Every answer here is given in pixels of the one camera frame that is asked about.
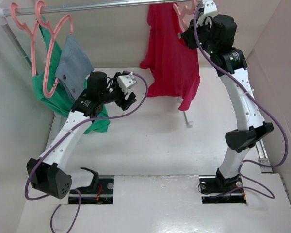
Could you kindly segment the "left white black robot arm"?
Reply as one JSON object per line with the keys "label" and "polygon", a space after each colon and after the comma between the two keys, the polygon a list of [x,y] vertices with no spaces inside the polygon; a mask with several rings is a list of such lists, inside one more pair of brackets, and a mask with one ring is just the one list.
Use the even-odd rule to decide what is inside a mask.
{"label": "left white black robot arm", "polygon": [[109,78],[104,72],[94,71],[86,82],[86,88],[72,105],[53,142],[38,159],[28,161],[26,199],[32,199],[29,197],[29,187],[43,192],[45,196],[64,198],[73,189],[72,175],[65,172],[67,161],[84,132],[100,120],[99,114],[104,105],[114,102],[125,111],[137,101],[136,95],[128,92],[137,84],[132,72],[118,72]]}

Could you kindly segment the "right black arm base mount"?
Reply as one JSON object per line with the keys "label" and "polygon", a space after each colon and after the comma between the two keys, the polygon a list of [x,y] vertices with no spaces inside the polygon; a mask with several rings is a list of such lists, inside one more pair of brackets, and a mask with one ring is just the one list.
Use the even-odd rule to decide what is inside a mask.
{"label": "right black arm base mount", "polygon": [[201,193],[203,204],[247,204],[240,177],[233,178],[231,182],[221,187],[215,176],[199,176],[198,191]]}

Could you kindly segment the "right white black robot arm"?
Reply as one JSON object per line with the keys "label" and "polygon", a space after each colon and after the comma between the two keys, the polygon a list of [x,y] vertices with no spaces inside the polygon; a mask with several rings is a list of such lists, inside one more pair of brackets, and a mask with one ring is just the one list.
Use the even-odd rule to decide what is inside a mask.
{"label": "right white black robot arm", "polygon": [[260,113],[248,79],[243,52],[233,46],[237,24],[228,15],[196,16],[181,34],[190,49],[199,48],[215,68],[231,100],[237,128],[225,134],[227,151],[213,178],[200,179],[202,194],[227,194],[238,190],[240,168],[246,155],[274,129]]}

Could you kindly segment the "pink plastic hanger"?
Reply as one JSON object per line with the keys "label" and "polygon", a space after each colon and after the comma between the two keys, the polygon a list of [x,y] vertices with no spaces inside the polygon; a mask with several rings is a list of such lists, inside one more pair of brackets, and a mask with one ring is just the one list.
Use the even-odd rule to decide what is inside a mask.
{"label": "pink plastic hanger", "polygon": [[176,12],[179,22],[183,28],[183,30],[188,29],[188,23],[185,21],[186,15],[193,15],[196,8],[198,6],[198,2],[196,0],[191,0],[189,5],[185,5],[182,10],[179,9],[176,3],[173,4],[173,9]]}

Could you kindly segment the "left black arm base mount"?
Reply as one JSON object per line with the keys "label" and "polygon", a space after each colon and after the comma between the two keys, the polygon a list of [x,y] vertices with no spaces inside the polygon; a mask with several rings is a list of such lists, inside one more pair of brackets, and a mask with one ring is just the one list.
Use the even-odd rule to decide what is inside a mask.
{"label": "left black arm base mount", "polygon": [[114,176],[99,175],[98,172],[82,167],[71,174],[72,188],[68,204],[104,205],[113,203]]}

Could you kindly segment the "red t shirt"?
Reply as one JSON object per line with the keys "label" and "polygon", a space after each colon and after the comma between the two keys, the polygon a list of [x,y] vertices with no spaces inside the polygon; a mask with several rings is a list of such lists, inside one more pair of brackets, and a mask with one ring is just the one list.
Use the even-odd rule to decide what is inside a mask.
{"label": "red t shirt", "polygon": [[154,78],[147,95],[180,97],[178,109],[187,111],[200,85],[198,52],[187,48],[179,38],[182,29],[173,4],[151,5],[147,23],[148,49],[140,63],[140,68],[150,69]]}

